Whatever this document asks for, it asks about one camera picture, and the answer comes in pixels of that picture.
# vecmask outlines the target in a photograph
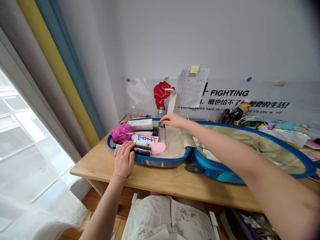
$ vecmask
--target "hand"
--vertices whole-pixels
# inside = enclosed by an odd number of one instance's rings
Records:
[[[120,177],[127,178],[133,170],[134,151],[131,149],[136,143],[124,142],[114,150],[114,173]]]
[[[181,117],[176,113],[171,113],[168,115],[164,115],[161,118],[160,122],[163,122],[165,125],[172,126],[175,128],[185,128],[189,120],[185,119],[184,117]]]

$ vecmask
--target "forearm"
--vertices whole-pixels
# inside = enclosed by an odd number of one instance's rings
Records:
[[[81,235],[81,240],[111,238],[123,186],[124,181],[111,178],[96,211]]]
[[[260,175],[261,161],[269,162],[248,145],[196,122],[188,121],[185,128],[243,180],[254,180],[256,176]]]
[[[319,196],[246,144],[195,122],[185,128],[244,180],[282,239],[314,236]]]

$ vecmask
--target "wooden desk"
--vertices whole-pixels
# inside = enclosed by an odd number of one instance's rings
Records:
[[[89,180],[102,196],[114,170],[113,151],[104,137],[87,153],[70,173]],[[159,192],[172,196],[195,199],[203,202],[262,212],[252,192],[245,185],[222,183],[204,174],[187,170],[187,163],[176,168],[156,168],[136,163],[125,186]],[[310,179],[300,179],[312,191],[320,193],[319,184]]]

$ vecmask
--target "blue curtain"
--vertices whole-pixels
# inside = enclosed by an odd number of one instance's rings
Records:
[[[35,0],[100,139],[106,136],[56,0]]]

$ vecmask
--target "pink bath pouf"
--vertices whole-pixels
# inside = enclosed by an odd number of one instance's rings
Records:
[[[134,133],[133,127],[128,122],[124,122],[123,124],[119,124],[114,127],[110,133],[114,141],[130,141],[132,134]]]

